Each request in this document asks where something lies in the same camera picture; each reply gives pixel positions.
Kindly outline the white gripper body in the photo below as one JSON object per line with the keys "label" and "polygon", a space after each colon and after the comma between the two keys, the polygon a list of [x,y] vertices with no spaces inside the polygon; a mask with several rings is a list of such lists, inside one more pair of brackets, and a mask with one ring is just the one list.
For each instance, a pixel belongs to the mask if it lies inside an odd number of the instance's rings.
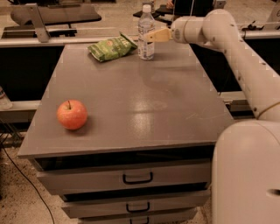
{"label": "white gripper body", "polygon": [[206,41],[203,21],[203,17],[179,17],[171,24],[173,40],[182,44],[203,44]]}

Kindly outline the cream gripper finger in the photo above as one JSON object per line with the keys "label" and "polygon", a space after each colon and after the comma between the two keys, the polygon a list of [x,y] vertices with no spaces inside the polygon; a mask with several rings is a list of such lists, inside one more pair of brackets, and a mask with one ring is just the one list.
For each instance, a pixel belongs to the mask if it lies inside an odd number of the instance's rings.
{"label": "cream gripper finger", "polygon": [[149,31],[143,38],[148,42],[167,42],[172,39],[171,30],[163,28],[160,30]]}

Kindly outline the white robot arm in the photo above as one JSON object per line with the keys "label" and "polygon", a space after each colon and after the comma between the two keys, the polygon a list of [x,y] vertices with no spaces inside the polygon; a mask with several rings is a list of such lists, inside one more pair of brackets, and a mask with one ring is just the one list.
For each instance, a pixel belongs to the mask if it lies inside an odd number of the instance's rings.
{"label": "white robot arm", "polygon": [[150,31],[151,42],[170,39],[223,54],[253,116],[222,131],[212,165],[213,224],[280,224],[280,76],[242,38],[233,16],[212,10],[181,17]]}

